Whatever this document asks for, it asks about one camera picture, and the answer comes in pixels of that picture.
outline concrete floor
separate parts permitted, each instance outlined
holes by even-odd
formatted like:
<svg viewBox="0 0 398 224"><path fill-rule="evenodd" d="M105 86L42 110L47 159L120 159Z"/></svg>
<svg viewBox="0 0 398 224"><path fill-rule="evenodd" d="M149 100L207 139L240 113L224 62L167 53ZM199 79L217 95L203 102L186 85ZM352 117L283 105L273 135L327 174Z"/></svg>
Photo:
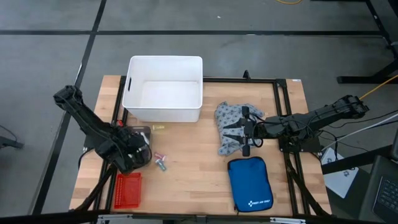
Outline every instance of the concrete floor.
<svg viewBox="0 0 398 224"><path fill-rule="evenodd" d="M373 1L393 40L398 19L387 2ZM100 0L0 1L0 29L91 30ZM100 30L377 30L365 3L310 2L289 6L273 0L113 0ZM73 84L88 36L0 35L0 124L25 143L0 150L0 217L25 215L57 132L62 111L52 95ZM133 55L198 55L204 75L302 79L310 110L339 97L361 96L375 85L339 85L340 75L370 75L392 61L382 39L281 36L97 36L81 90L94 108L103 75L125 75ZM367 117L398 109L396 85L366 98ZM337 135L371 123L328 129ZM345 142L375 149L392 142L397 125L365 131ZM0 134L8 136L3 130ZM83 133L71 121L44 212L64 212L77 175ZM360 149L339 146L352 156ZM333 208L334 213L343 213Z"/></svg>

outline red plastic basket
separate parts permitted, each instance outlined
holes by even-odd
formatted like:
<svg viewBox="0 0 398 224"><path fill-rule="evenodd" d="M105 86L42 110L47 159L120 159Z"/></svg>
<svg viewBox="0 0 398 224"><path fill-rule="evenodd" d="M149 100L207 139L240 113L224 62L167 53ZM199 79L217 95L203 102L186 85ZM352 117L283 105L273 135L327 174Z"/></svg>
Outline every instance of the red plastic basket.
<svg viewBox="0 0 398 224"><path fill-rule="evenodd" d="M141 201L141 173L116 177L114 208L137 208Z"/></svg>

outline wooden tabletop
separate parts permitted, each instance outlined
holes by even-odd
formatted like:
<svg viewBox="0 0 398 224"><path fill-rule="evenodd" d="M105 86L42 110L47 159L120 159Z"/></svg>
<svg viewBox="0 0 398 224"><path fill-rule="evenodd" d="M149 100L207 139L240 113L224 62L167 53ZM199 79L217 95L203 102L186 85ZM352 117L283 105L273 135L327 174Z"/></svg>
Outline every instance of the wooden tabletop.
<svg viewBox="0 0 398 224"><path fill-rule="evenodd" d="M121 76L106 75L99 91L95 113L110 122ZM293 113L307 113L307 103L300 80L286 80ZM285 113L283 93L280 90L282 111ZM242 157L241 151L225 157L218 155L220 137L214 119L218 104L250 103L267 116L277 115L273 87L266 83L208 83L203 84L203 106L197 123L144 123L129 114L128 126L146 125L152 128L152 151L167 155L162 172L155 162L136 170L142 174L141 204L139 208L115 212L178 213L234 215L234 203L227 173L227 163ZM123 110L119 110L121 119ZM251 156L260 156L267 165L269 182L274 196L271 209L239 215L290 216L292 209L287 185L283 154L277 140L264 140L261 148L251 150ZM322 208L331 213L320 162L309 153L301 153L305 184ZM102 159L95 152L81 162L70 208L75 208L93 190L98 182ZM298 210L303 213L297 186ZM104 188L100 208L104 208L108 186Z"/></svg>

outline white plastic bin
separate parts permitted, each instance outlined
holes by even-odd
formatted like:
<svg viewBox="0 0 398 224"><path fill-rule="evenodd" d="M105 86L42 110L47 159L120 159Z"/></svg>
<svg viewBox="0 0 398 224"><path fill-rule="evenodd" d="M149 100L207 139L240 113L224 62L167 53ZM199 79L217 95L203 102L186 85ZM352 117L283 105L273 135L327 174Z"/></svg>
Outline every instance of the white plastic bin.
<svg viewBox="0 0 398 224"><path fill-rule="evenodd" d="M141 121L197 122L203 62L196 56L133 56L123 106Z"/></svg>

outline bin handle hole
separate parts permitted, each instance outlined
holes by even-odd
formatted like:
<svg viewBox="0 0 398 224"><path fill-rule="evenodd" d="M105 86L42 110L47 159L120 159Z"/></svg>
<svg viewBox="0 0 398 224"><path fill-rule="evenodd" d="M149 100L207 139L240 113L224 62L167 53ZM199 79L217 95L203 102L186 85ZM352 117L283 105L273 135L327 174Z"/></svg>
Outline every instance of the bin handle hole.
<svg viewBox="0 0 398 224"><path fill-rule="evenodd" d="M127 88L127 91L130 91L130 86L131 86L131 78L129 79L129 87Z"/></svg>

